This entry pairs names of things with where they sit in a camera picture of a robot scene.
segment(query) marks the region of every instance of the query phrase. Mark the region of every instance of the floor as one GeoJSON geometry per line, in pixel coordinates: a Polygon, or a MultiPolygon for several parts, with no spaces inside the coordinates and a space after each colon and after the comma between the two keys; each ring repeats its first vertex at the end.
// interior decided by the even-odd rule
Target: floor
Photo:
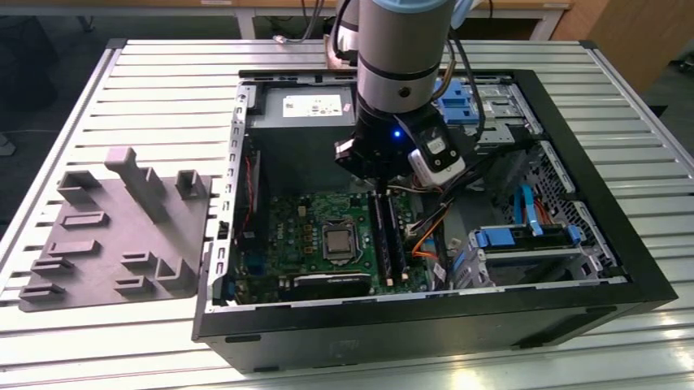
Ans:
{"type": "MultiPolygon", "coordinates": [[[[0,158],[0,236],[33,184],[109,39],[241,37],[237,23],[226,17],[97,18],[91,33],[82,31],[75,18],[43,17],[41,20],[61,56],[61,62],[50,70],[59,97],[50,107],[35,112],[10,112],[0,106],[0,132],[18,147],[13,157],[0,158]]],[[[261,38],[271,38],[277,33],[297,37],[305,21],[302,18],[290,21],[258,18],[257,26],[261,38]]],[[[317,29],[316,34],[320,37],[322,31],[317,29]]],[[[667,69],[644,98],[652,105],[669,105],[663,121],[694,153],[694,74],[684,75],[675,67],[667,69]]]]}

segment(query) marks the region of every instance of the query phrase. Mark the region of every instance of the wooden desk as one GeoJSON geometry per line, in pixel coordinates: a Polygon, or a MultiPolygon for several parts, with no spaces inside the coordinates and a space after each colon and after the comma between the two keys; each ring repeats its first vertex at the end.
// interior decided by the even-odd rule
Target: wooden desk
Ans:
{"type": "MultiPolygon", "coordinates": [[[[336,15],[338,0],[326,0],[321,16],[336,15]]],[[[538,20],[530,40],[548,41],[574,0],[494,0],[497,19],[538,20]]],[[[316,0],[306,0],[309,9],[316,0]]],[[[73,16],[203,16],[231,15],[239,21],[242,39],[255,39],[253,18],[301,16],[301,0],[0,0],[0,15],[73,16]]],[[[472,18],[489,17],[489,3],[472,11],[472,18]]]]}

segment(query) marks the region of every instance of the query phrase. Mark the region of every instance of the red wire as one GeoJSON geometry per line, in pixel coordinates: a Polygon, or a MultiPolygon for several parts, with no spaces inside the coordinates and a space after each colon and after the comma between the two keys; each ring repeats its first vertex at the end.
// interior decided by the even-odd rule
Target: red wire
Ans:
{"type": "Polygon", "coordinates": [[[246,213],[246,219],[243,221],[243,227],[241,228],[241,233],[246,230],[246,226],[249,224],[249,220],[251,219],[253,214],[253,182],[251,182],[251,159],[246,156],[246,185],[249,187],[249,212],[246,213]]]}

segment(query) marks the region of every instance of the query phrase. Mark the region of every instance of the wire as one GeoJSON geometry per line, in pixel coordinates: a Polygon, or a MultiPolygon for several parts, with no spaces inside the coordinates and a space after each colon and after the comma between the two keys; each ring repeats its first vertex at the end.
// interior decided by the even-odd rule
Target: wire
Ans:
{"type": "Polygon", "coordinates": [[[446,68],[446,73],[444,74],[442,84],[440,85],[437,92],[434,92],[432,95],[432,100],[437,100],[446,93],[446,89],[449,89],[452,79],[454,78],[456,65],[458,65],[458,62],[456,61],[456,50],[450,39],[446,40],[446,47],[449,48],[450,55],[449,67],[446,68]]]}
{"type": "Polygon", "coordinates": [[[53,132],[54,134],[58,134],[61,130],[11,130],[9,132],[0,132],[0,134],[19,134],[22,132],[53,132]]]}
{"type": "Polygon", "coordinates": [[[436,190],[429,190],[429,189],[420,189],[420,188],[408,188],[408,187],[402,187],[401,185],[390,185],[389,186],[390,189],[400,189],[405,192],[409,192],[409,193],[434,193],[436,190]]]}
{"type": "Polygon", "coordinates": [[[345,53],[338,47],[338,31],[340,25],[344,23],[345,12],[348,11],[348,6],[350,5],[352,0],[345,0],[342,7],[338,10],[338,14],[336,15],[336,23],[333,23],[333,52],[336,53],[336,57],[340,59],[345,59],[345,53]]]}
{"type": "Polygon", "coordinates": [[[438,260],[438,256],[432,252],[414,252],[413,256],[421,256],[424,258],[436,258],[438,260]]]}
{"type": "Polygon", "coordinates": [[[456,178],[452,180],[452,184],[449,187],[444,190],[444,193],[440,195],[438,208],[429,214],[429,216],[422,219],[418,223],[413,225],[410,228],[412,232],[417,232],[433,219],[441,215],[444,211],[449,208],[452,202],[454,201],[454,191],[460,188],[466,188],[470,184],[473,184],[476,181],[478,181],[484,173],[488,170],[488,166],[492,166],[494,164],[494,161],[498,157],[501,157],[505,154],[512,153],[513,151],[528,149],[533,144],[536,143],[536,140],[526,140],[517,142],[513,145],[505,145],[500,146],[497,149],[494,149],[489,154],[486,154],[480,160],[477,160],[473,164],[468,166],[468,168],[456,176],[456,178]]]}
{"type": "Polygon", "coordinates": [[[311,36],[311,33],[314,32],[316,21],[318,20],[318,16],[321,15],[321,13],[324,11],[325,4],[326,4],[326,0],[316,0],[314,13],[311,14],[311,21],[309,23],[309,26],[306,27],[303,36],[299,39],[287,39],[286,37],[281,37],[281,38],[277,37],[275,40],[281,41],[281,43],[289,43],[289,44],[305,43],[305,41],[311,36]]]}
{"type": "Polygon", "coordinates": [[[448,213],[449,213],[449,208],[446,208],[446,210],[444,211],[444,214],[440,217],[440,219],[437,220],[437,222],[432,224],[432,226],[428,229],[425,235],[422,236],[422,238],[420,239],[417,245],[414,246],[414,248],[413,248],[413,255],[414,256],[417,256],[417,254],[425,254],[426,253],[426,252],[420,252],[420,247],[425,243],[426,237],[429,237],[432,235],[432,233],[434,232],[434,229],[437,229],[438,224],[444,221],[444,218],[446,218],[446,214],[448,213]]]}
{"type": "Polygon", "coordinates": [[[251,214],[253,214],[253,182],[251,182],[251,159],[249,156],[246,156],[246,186],[249,187],[249,211],[246,212],[246,218],[243,220],[243,226],[241,228],[239,234],[237,237],[241,236],[241,234],[246,230],[246,226],[249,225],[249,221],[251,220],[251,214]]]}
{"type": "Polygon", "coordinates": [[[306,12],[306,0],[302,0],[302,15],[303,15],[303,22],[306,23],[306,28],[309,28],[309,14],[306,12]]]}
{"type": "Polygon", "coordinates": [[[542,204],[541,200],[536,199],[534,204],[538,208],[538,214],[541,215],[544,223],[554,223],[553,217],[550,216],[550,213],[548,213],[548,209],[545,208],[545,205],[542,204]]]}
{"type": "Polygon", "coordinates": [[[456,31],[453,29],[449,30],[449,39],[454,40],[456,47],[458,48],[460,56],[464,59],[464,64],[466,65],[468,80],[470,82],[470,86],[473,89],[473,96],[476,98],[477,114],[480,115],[480,127],[477,128],[477,130],[478,130],[477,135],[480,136],[485,129],[486,117],[485,117],[485,107],[484,107],[484,103],[482,103],[482,98],[480,97],[478,83],[476,82],[476,75],[473,75],[470,59],[468,58],[466,50],[464,49],[464,44],[461,43],[461,39],[458,38],[458,35],[456,35],[456,31]]]}

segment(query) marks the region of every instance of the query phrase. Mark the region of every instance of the metal work surface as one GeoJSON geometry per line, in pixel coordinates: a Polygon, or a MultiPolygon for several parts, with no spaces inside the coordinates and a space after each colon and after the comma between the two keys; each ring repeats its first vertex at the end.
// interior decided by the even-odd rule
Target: metal work surface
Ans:
{"type": "Polygon", "coordinates": [[[692,388],[692,158],[597,50],[521,41],[466,48],[477,68],[538,72],[680,300],[552,348],[249,376],[190,340],[195,298],[21,312],[19,291],[62,207],[63,173],[90,168],[98,179],[115,178],[102,165],[107,149],[133,145],[159,176],[195,169],[219,193],[238,71],[326,66],[322,41],[130,41],[102,57],[0,244],[0,387],[692,388]]]}

